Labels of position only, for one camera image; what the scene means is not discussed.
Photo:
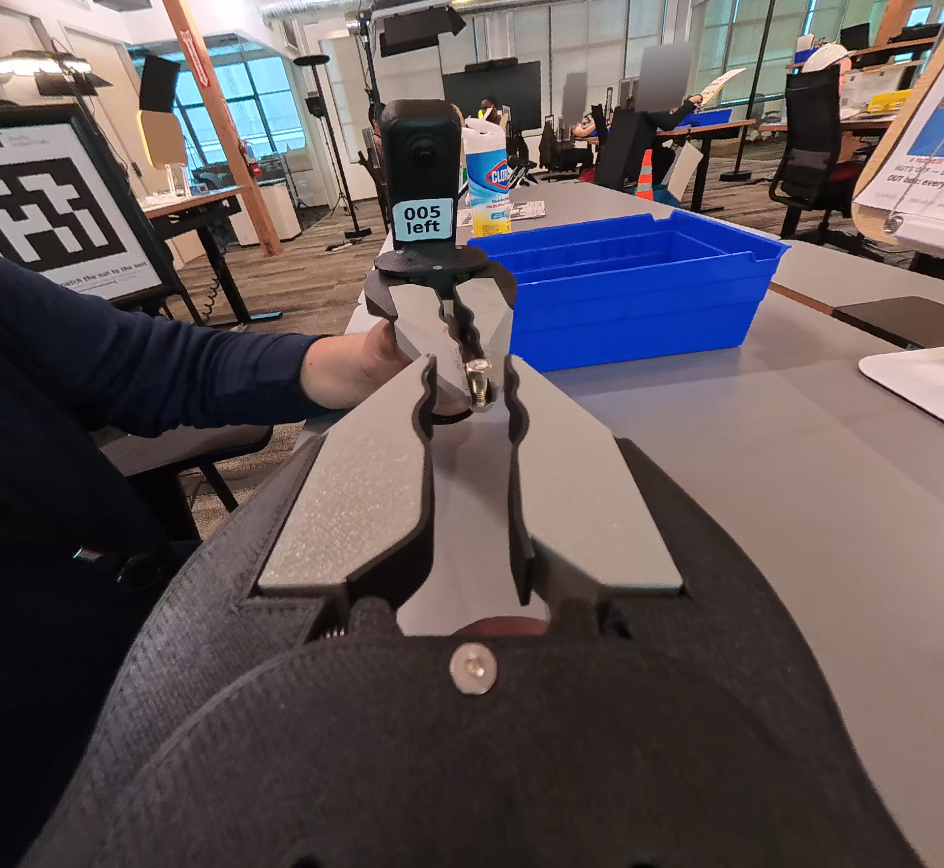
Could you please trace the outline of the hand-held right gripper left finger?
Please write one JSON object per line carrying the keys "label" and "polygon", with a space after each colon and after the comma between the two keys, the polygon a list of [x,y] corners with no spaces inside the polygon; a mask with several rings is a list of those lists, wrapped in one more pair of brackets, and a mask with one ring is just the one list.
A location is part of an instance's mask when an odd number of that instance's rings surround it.
{"label": "hand-held right gripper left finger", "polygon": [[315,440],[311,468],[256,583],[268,599],[324,598],[346,614],[407,603],[433,563],[431,410],[437,361],[422,355]]}

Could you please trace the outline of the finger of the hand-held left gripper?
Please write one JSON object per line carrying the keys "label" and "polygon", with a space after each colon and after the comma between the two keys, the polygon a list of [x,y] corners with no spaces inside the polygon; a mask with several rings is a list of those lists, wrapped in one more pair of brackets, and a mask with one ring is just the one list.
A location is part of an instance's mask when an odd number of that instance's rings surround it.
{"label": "finger of the hand-held left gripper", "polygon": [[429,286],[394,285],[390,296],[400,349],[412,359],[431,357],[435,363],[435,409],[470,410],[458,325],[440,295]]}
{"label": "finger of the hand-held left gripper", "polygon": [[504,385],[504,363],[510,352],[513,307],[493,278],[475,278],[457,284],[453,315],[458,325],[464,360],[484,359],[493,386]]}

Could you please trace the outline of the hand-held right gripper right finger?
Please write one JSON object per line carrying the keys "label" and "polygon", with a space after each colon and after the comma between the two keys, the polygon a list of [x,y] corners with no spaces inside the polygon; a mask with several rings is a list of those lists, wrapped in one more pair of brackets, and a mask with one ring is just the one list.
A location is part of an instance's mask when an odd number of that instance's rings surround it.
{"label": "hand-held right gripper right finger", "polygon": [[683,580],[612,431],[522,358],[504,363],[519,602],[672,596]]}

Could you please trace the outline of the silver hex bolt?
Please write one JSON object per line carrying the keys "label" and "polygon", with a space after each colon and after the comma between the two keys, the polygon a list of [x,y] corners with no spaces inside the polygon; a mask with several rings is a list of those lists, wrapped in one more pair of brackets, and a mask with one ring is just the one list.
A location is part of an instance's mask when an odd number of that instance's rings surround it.
{"label": "silver hex bolt", "polygon": [[470,410],[485,412],[494,403],[495,390],[491,379],[493,365],[484,357],[469,360],[465,366],[470,395]]}

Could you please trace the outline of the person's left forearm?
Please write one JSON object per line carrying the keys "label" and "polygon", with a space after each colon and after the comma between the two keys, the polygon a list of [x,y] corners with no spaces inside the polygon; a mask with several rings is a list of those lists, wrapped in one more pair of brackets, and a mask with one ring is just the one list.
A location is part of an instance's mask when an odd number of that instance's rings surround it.
{"label": "person's left forearm", "polygon": [[302,390],[320,336],[201,328],[1,265],[2,356],[91,428],[155,437],[188,426],[277,425],[326,413]]}

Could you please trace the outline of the person's left hand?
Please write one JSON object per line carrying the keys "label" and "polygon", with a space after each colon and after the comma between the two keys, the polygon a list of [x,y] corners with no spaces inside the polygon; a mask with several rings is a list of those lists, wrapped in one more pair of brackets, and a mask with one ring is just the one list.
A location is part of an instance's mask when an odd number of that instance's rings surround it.
{"label": "person's left hand", "polygon": [[325,379],[329,394],[318,402],[332,409],[349,409],[364,402],[413,359],[399,347],[394,325],[381,320],[370,331],[346,334],[325,342]]}

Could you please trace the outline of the disinfectant wipes canister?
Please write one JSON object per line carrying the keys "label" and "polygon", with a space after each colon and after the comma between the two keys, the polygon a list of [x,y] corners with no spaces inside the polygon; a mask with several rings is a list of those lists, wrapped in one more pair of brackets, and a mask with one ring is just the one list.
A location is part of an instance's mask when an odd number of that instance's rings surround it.
{"label": "disinfectant wipes canister", "polygon": [[473,237],[509,234],[512,205],[505,131],[490,121],[469,118],[462,134]]}

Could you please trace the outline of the printed paper sheets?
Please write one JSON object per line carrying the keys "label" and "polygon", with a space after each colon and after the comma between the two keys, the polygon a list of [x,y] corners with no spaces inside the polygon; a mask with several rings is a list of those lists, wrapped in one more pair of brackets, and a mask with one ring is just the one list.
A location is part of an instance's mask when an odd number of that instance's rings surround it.
{"label": "printed paper sheets", "polygon": [[[545,201],[513,202],[509,213],[511,222],[521,220],[535,220],[545,217],[547,205]],[[470,207],[460,208],[457,213],[457,226],[471,227],[473,224],[473,210]]]}

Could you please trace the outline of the studio light panel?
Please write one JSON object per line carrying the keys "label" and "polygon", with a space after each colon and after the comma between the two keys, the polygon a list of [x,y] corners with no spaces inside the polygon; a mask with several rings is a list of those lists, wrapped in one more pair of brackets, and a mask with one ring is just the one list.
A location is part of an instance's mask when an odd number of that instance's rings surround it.
{"label": "studio light panel", "polygon": [[442,35],[458,35],[466,20],[452,0],[386,0],[368,16],[372,52],[382,58],[439,45]]}

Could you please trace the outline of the blue plastic bin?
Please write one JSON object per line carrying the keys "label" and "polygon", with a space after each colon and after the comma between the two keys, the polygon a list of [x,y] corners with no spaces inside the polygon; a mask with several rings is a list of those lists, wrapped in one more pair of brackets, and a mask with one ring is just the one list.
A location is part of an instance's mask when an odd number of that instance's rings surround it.
{"label": "blue plastic bin", "polygon": [[510,351],[539,371],[737,348],[790,248],[680,209],[469,244],[513,274]]}

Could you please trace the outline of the black light stand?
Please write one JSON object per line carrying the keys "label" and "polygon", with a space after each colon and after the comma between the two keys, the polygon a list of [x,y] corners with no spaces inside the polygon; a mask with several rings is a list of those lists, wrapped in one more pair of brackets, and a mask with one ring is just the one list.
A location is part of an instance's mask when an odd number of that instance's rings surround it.
{"label": "black light stand", "polygon": [[362,227],[359,224],[356,204],[353,201],[350,193],[348,179],[345,172],[345,165],[340,154],[334,128],[329,115],[329,110],[324,95],[324,88],[319,76],[319,68],[327,65],[328,63],[329,57],[323,53],[305,55],[294,59],[294,64],[296,66],[299,68],[307,68],[312,73],[316,94],[313,97],[308,98],[308,100],[312,103],[314,100],[316,100],[317,106],[314,107],[312,104],[309,104],[309,113],[314,119],[320,120],[324,130],[326,130],[328,142],[333,155],[333,169],[337,176],[337,182],[340,184],[341,197],[345,201],[345,206],[351,219],[351,228],[344,231],[343,240],[334,242],[325,247],[326,252],[337,252],[346,248],[353,248],[360,245],[366,237],[371,236],[372,231],[370,228]]}

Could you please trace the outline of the black office chair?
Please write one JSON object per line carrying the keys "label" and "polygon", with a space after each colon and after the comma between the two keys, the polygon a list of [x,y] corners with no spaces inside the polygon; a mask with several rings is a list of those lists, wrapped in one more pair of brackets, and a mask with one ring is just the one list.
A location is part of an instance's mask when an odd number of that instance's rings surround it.
{"label": "black office chair", "polygon": [[851,215],[860,163],[840,160],[840,62],[787,79],[785,152],[772,178],[769,198],[785,206],[780,236],[793,237],[802,213],[823,213],[820,232],[832,212]]}
{"label": "black office chair", "polygon": [[216,464],[265,449],[273,434],[273,426],[179,427],[159,437],[118,437],[100,450],[160,520],[172,530],[194,534],[180,473],[197,469],[226,510],[233,512],[238,502]]}

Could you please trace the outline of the wooden desk black legs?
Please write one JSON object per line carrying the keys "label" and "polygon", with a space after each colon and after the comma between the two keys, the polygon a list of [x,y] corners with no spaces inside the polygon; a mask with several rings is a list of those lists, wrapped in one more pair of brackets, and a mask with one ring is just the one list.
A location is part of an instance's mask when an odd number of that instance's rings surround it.
{"label": "wooden desk black legs", "polygon": [[[206,315],[199,316],[194,307],[190,310],[199,324],[220,330],[244,330],[254,325],[277,321],[283,317],[281,311],[250,314],[226,262],[226,245],[220,245],[216,238],[216,232],[220,231],[227,237],[226,242],[236,240],[231,220],[238,213],[242,213],[239,195],[239,189],[233,187],[200,193],[188,198],[161,200],[150,204],[145,209],[145,215],[156,236],[165,242],[188,232],[196,232],[213,272],[215,283],[209,294],[210,303]],[[230,319],[212,320],[210,317],[219,293],[223,294],[230,307],[232,312]]]}

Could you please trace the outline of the black flag panel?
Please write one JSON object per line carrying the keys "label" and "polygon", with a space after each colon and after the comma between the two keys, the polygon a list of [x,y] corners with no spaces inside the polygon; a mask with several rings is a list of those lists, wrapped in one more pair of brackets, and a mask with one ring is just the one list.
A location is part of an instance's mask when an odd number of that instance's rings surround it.
{"label": "black flag panel", "polygon": [[141,71],[139,109],[152,114],[170,115],[174,110],[178,62],[146,55]]}

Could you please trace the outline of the black desk pad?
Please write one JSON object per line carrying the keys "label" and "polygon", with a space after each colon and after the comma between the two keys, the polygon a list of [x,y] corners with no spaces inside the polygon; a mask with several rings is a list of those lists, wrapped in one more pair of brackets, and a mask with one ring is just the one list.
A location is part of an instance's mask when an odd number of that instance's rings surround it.
{"label": "black desk pad", "polygon": [[832,317],[903,350],[943,347],[943,304],[916,296],[874,300],[832,310]]}

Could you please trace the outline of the framed black white marker sign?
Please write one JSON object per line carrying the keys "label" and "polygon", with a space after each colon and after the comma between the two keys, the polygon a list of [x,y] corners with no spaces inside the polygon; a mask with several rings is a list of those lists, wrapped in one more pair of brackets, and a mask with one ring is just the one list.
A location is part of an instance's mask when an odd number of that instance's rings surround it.
{"label": "framed black white marker sign", "polygon": [[70,104],[1,111],[1,252],[18,266],[110,302],[182,287],[122,167]]}

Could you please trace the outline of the softbox studio lamp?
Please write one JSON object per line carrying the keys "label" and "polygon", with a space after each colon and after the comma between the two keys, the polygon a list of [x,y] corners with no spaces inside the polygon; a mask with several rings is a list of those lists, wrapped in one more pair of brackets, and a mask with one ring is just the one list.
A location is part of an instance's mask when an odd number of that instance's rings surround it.
{"label": "softbox studio lamp", "polygon": [[19,49],[1,58],[1,84],[31,81],[47,97],[97,96],[112,83],[96,74],[87,59],[71,52]]}

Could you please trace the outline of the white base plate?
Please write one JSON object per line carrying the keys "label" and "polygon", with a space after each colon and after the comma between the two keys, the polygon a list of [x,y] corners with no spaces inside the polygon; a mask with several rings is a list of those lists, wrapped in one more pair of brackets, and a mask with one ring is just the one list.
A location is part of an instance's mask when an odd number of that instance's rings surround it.
{"label": "white base plate", "polygon": [[[872,155],[853,203],[857,229],[935,261],[943,256],[943,69],[927,66]],[[859,372],[943,420],[943,349],[872,355]]]}

